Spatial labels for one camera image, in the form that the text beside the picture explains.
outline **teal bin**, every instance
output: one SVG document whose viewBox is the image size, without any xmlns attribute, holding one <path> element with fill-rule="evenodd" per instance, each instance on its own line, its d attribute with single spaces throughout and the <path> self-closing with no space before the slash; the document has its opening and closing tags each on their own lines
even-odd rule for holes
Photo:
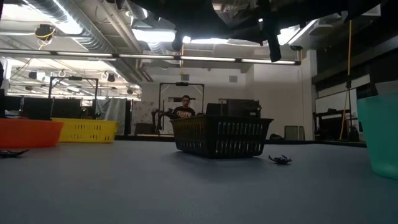
<svg viewBox="0 0 398 224">
<path fill-rule="evenodd" d="M 398 93 L 358 100 L 358 116 L 373 170 L 398 179 Z"/>
</svg>

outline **yellow basket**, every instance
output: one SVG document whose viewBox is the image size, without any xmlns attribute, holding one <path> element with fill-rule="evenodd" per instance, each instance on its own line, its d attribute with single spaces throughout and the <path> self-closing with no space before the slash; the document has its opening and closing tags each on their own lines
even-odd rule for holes
<svg viewBox="0 0 398 224">
<path fill-rule="evenodd" d="M 64 122 L 59 142 L 112 143 L 118 131 L 117 121 L 52 118 Z"/>
</svg>

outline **black plastic basket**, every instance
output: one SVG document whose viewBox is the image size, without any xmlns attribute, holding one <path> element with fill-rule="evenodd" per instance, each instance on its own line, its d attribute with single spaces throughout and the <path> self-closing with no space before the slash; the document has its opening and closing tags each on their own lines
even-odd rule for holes
<svg viewBox="0 0 398 224">
<path fill-rule="evenodd" d="M 260 156 L 273 119 L 196 116 L 173 124 L 177 149 L 210 158 Z"/>
</svg>

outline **gray mat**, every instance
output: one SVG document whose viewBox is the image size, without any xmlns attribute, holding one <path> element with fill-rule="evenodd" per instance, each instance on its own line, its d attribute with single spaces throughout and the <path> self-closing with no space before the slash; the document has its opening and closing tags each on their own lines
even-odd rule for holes
<svg viewBox="0 0 398 224">
<path fill-rule="evenodd" d="M 208 160 L 174 143 L 60 144 L 0 159 L 0 177 L 1 224 L 398 223 L 398 180 L 374 174 L 356 147 Z"/>
</svg>

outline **ceiling light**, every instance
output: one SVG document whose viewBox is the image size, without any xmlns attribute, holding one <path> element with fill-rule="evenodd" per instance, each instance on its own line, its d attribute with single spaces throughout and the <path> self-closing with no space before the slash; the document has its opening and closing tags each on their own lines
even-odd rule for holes
<svg viewBox="0 0 398 224">
<path fill-rule="evenodd" d="M 79 93 L 80 89 L 75 87 L 68 87 L 67 90 L 74 91 L 75 93 Z"/>
<path fill-rule="evenodd" d="M 210 38 L 191 40 L 191 44 L 226 44 L 228 39 Z"/>
<path fill-rule="evenodd" d="M 300 26 L 293 26 L 286 29 L 281 29 L 278 35 L 278 42 L 280 45 L 285 45 L 297 32 L 300 31 Z"/>
<path fill-rule="evenodd" d="M 288 44 L 291 45 L 293 44 L 299 37 L 301 37 L 309 28 L 311 28 L 312 25 L 314 25 L 316 22 L 318 22 L 318 19 L 314 19 L 311 21 L 308 25 L 306 25 L 296 36 L 291 39 Z"/>
<path fill-rule="evenodd" d="M 18 49 L 0 49 L 0 53 L 4 54 L 28 54 L 28 55 L 50 55 L 49 51 L 45 50 L 18 50 Z"/>
<path fill-rule="evenodd" d="M 158 43 L 158 42 L 173 42 L 175 38 L 174 31 L 158 31 L 158 30 L 139 30 L 133 29 L 132 32 L 136 36 L 136 39 L 139 41 L 144 41 L 147 43 Z M 190 37 L 184 37 L 182 42 L 185 44 L 193 43 L 193 44 L 226 44 L 228 40 L 226 39 L 198 39 L 191 40 Z"/>
<path fill-rule="evenodd" d="M 66 85 L 66 86 L 68 86 L 69 84 L 67 84 L 66 82 L 64 82 L 64 81 L 60 81 L 60 83 L 62 84 L 62 85 Z"/>
<path fill-rule="evenodd" d="M 86 52 L 58 52 L 59 55 L 82 56 L 82 57 L 112 57 L 112 54 L 86 53 Z"/>
<path fill-rule="evenodd" d="M 181 56 L 181 59 L 182 60 L 211 61 L 211 62 L 235 62 L 235 58 Z"/>
<path fill-rule="evenodd" d="M 242 59 L 242 63 L 265 63 L 265 64 L 273 64 L 273 65 L 295 65 L 296 64 L 296 62 L 293 62 L 293 61 L 271 62 L 271 60 L 263 60 L 263 59 Z"/>
<path fill-rule="evenodd" d="M 119 55 L 121 58 L 140 58 L 140 59 L 174 59 L 174 56 L 171 55 L 128 55 L 128 54 L 121 54 Z"/>
</svg>

